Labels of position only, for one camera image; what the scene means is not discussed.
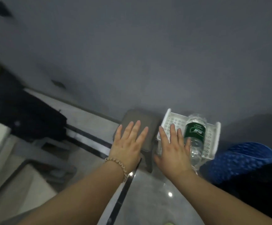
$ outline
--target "white storage rack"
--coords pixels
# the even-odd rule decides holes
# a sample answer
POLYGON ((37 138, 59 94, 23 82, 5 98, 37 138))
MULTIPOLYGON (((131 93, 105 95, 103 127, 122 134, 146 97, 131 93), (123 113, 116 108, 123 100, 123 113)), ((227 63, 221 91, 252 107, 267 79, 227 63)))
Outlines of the white storage rack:
MULTIPOLYGON (((172 123, 175 124, 176 131, 178 128, 181 128, 182 133, 184 135, 187 120, 188 120, 187 116, 172 113, 171 109, 167 110, 161 126, 164 128, 164 131, 168 137, 168 140, 170 140, 170 132, 169 132, 170 125, 172 123)), ((199 166, 203 165, 208 160, 214 159, 216 151, 217 151, 217 147, 218 147, 218 142, 219 142, 220 128, 221 128, 220 122, 217 122, 215 125, 207 123, 206 132, 205 132, 205 140, 204 140, 204 151, 202 153, 202 161, 199 166)), ((161 139, 160 139, 159 133, 157 135, 157 140, 158 140, 157 154, 161 155, 162 145, 161 145, 161 139)))

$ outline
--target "green bottle label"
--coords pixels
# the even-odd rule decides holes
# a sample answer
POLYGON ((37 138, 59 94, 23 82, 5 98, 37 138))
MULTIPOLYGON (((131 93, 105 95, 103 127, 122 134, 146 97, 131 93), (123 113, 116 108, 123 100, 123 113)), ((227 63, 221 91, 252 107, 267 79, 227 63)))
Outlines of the green bottle label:
POLYGON ((185 137, 194 137, 204 143, 206 128, 199 123, 191 122, 186 125, 185 137))

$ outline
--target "plastic water bottle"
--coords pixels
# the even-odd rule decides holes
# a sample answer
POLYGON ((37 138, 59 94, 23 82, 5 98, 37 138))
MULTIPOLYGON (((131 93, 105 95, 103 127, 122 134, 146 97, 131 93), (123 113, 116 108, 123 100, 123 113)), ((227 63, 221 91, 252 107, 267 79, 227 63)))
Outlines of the plastic water bottle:
POLYGON ((186 122, 185 142, 191 138, 190 161, 194 169, 202 159, 207 120, 201 114, 191 114, 186 122))

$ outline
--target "beaded bracelet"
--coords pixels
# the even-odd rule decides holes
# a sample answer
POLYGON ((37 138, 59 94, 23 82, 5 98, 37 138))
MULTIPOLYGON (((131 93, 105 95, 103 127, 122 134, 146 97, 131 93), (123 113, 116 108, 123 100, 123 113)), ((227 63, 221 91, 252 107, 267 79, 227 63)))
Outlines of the beaded bracelet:
POLYGON ((125 182, 127 179, 128 179, 128 173, 127 173, 127 170, 126 170, 126 167, 123 165, 122 162, 120 162, 118 159, 115 159, 115 158, 105 158, 105 162, 107 161, 113 161, 113 162, 116 162, 117 164, 119 164, 119 166, 121 166, 121 168, 123 169, 123 172, 125 173, 125 178, 123 179, 123 182, 125 182))

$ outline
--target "finger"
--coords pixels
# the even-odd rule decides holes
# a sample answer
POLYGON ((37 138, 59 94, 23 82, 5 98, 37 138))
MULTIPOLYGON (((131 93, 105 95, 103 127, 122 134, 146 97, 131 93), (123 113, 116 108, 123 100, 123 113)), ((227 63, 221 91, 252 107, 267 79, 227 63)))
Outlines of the finger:
POLYGON ((185 144, 185 151, 186 151, 187 155, 190 155, 190 145, 191 145, 191 138, 188 137, 186 144, 185 144))
POLYGON ((183 137, 181 128, 178 128, 178 143, 181 148, 184 147, 184 137, 183 137))
POLYGON ((128 139, 131 142, 135 142, 139 128, 140 128, 141 122, 138 120, 136 121, 136 124, 134 125, 134 127, 132 128, 132 131, 130 133, 130 136, 128 137, 128 139))
POLYGON ((170 133, 171 133, 171 144, 177 145, 178 144, 178 137, 176 134, 176 130, 174 128, 174 124, 171 124, 170 133))
POLYGON ((148 132, 149 132, 149 128, 145 127, 142 130, 141 134, 138 136, 136 143, 140 145, 140 148, 142 147, 148 132))
POLYGON ((118 142, 120 140, 121 137, 121 130, 123 129, 123 125, 119 125, 119 127, 116 130, 116 134, 114 137, 114 143, 118 142))
POLYGON ((159 126, 159 133, 160 133, 162 148, 165 149, 168 147, 169 141, 162 126, 159 126))
POLYGON ((154 155, 154 161, 155 163, 157 164, 158 167, 160 167, 160 164, 161 164, 161 159, 159 156, 157 155, 154 155))
POLYGON ((134 122, 130 122, 129 125, 126 127, 125 131, 123 132, 123 136, 121 139, 127 139, 130 136, 130 132, 132 130, 132 127, 134 125, 134 122))

